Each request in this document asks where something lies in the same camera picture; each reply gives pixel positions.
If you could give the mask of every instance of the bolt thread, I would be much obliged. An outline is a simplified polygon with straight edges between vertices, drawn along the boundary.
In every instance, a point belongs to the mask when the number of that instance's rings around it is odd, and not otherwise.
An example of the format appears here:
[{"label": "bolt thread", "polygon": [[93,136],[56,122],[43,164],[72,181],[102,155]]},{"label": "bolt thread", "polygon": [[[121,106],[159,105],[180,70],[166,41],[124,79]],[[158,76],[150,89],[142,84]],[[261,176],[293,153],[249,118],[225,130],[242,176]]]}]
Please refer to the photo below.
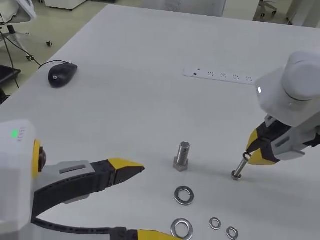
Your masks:
[{"label": "bolt thread", "polygon": [[187,164],[188,154],[190,150],[190,144],[188,142],[183,141],[180,143],[180,147],[177,155],[177,164],[184,166]]},{"label": "bolt thread", "polygon": [[242,170],[245,168],[245,166],[247,165],[249,159],[251,157],[251,154],[245,152],[243,154],[243,159],[240,162],[240,165],[237,167],[237,169],[234,171],[234,176],[238,177],[240,175],[240,173],[242,172]]}]

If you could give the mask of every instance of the green indicator light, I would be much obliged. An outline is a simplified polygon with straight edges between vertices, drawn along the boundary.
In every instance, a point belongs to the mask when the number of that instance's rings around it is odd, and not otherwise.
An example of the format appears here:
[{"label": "green indicator light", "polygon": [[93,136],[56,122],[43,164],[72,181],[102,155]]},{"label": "green indicator light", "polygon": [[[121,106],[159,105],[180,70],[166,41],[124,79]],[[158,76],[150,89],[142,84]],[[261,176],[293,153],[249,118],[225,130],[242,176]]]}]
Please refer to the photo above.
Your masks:
[{"label": "green indicator light", "polygon": [[13,139],[16,139],[18,137],[18,135],[19,135],[18,129],[13,130],[11,133],[11,136]]}]

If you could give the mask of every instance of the washer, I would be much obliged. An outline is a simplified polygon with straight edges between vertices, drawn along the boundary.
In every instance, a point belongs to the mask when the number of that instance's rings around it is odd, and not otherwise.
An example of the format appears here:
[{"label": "washer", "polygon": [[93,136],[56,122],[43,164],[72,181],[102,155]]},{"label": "washer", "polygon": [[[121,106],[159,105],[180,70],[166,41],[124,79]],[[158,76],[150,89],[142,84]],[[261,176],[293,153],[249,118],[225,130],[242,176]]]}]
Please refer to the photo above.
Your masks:
[{"label": "washer", "polygon": [[[189,193],[190,195],[190,198],[187,200],[187,201],[184,201],[182,200],[180,197],[179,197],[179,193],[182,192],[182,191],[186,191]],[[195,194],[194,192],[191,190],[190,187],[187,187],[187,186],[180,186],[178,187],[175,192],[174,192],[174,198],[175,200],[181,204],[181,205],[184,205],[184,206],[187,206],[187,205],[190,205],[192,204],[192,202],[194,201],[195,199]]]},{"label": "washer", "polygon": [[[179,236],[177,234],[176,227],[179,224],[186,225],[186,227],[188,228],[188,234],[186,236]],[[194,234],[194,228],[192,227],[191,223],[187,219],[178,218],[178,219],[174,220],[174,222],[171,225],[171,234],[175,238],[179,238],[179,239],[183,239],[183,240],[190,240]]]},{"label": "washer", "polygon": [[226,229],[226,232],[225,232],[225,233],[226,233],[226,235],[228,236],[228,238],[230,238],[231,240],[236,240],[236,239],[239,237],[239,232],[238,232],[238,230],[237,230],[235,227],[233,227],[233,226],[228,227],[228,228]]},{"label": "washer", "polygon": [[219,218],[213,217],[209,220],[209,225],[212,229],[219,230],[221,228],[221,221],[219,220]]}]

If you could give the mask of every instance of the white power strip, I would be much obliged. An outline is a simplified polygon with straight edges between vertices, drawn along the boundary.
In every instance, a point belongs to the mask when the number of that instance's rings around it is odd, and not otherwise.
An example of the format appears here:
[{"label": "white power strip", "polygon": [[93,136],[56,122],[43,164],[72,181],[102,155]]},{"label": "white power strip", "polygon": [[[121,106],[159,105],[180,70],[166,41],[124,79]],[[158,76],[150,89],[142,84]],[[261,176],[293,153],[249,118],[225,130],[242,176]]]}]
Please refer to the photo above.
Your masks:
[{"label": "white power strip", "polygon": [[249,74],[238,74],[225,71],[206,70],[201,67],[184,68],[183,75],[186,77],[194,77],[199,79],[211,79],[224,82],[232,82],[237,84],[254,85],[256,78]]}]

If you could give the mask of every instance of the hex bolt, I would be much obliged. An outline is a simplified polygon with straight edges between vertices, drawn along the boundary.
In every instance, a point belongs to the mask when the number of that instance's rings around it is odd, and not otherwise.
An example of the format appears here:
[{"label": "hex bolt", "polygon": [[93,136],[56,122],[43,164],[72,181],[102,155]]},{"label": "hex bolt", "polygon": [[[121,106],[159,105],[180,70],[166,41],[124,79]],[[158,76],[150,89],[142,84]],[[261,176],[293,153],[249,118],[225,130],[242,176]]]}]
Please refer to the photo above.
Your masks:
[{"label": "hex bolt", "polygon": [[180,143],[178,155],[173,159],[173,167],[179,171],[185,171],[188,169],[188,154],[190,150],[190,144],[186,141]]},{"label": "hex bolt", "polygon": [[249,162],[250,158],[251,158],[251,154],[250,153],[245,152],[243,154],[243,159],[240,162],[239,166],[237,167],[236,170],[232,171],[232,173],[231,173],[231,177],[233,178],[233,180],[237,181],[242,177],[241,172],[245,168],[247,163]]}]

